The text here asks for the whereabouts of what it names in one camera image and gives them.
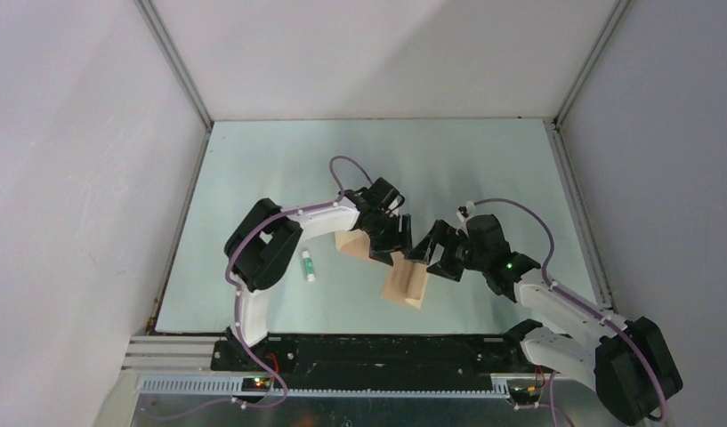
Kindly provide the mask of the tan paper envelope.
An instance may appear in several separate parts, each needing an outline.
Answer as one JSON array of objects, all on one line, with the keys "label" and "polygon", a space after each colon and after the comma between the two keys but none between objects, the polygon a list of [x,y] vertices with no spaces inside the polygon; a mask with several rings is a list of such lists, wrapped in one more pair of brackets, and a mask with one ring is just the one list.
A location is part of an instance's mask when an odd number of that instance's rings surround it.
[{"label": "tan paper envelope", "polygon": [[369,245],[369,236],[362,230],[337,231],[335,233],[335,248],[340,254],[371,262]]}]

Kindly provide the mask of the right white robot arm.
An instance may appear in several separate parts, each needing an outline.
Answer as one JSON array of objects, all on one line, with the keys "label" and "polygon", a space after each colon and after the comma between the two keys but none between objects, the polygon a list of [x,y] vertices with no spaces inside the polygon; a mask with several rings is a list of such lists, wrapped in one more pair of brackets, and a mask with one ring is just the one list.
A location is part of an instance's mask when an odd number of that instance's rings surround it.
[{"label": "right white robot arm", "polygon": [[467,270],[479,272],[492,292],[550,320],[559,332],[534,320],[507,331],[515,340],[503,348],[506,365],[516,372],[549,367],[574,379],[626,425],[651,418],[683,389],[655,322],[600,308],[553,279],[541,263],[511,248],[494,215],[470,217],[459,228],[437,221],[406,257],[453,281]]}]

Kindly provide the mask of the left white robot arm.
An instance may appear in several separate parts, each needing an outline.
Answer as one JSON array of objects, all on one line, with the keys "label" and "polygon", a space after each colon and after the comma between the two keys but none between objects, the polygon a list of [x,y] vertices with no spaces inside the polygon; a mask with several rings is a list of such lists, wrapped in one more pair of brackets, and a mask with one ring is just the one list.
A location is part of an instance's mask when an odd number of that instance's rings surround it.
[{"label": "left white robot arm", "polygon": [[212,368],[252,371],[263,366],[271,289],[285,276],[303,241],[360,231],[369,239],[369,260],[392,266],[394,254],[412,247],[412,217],[401,209],[405,200],[378,178],[315,205],[284,209],[268,197],[257,201],[223,248],[228,258],[224,277],[235,288],[233,319],[225,330],[224,349],[214,352]]}]

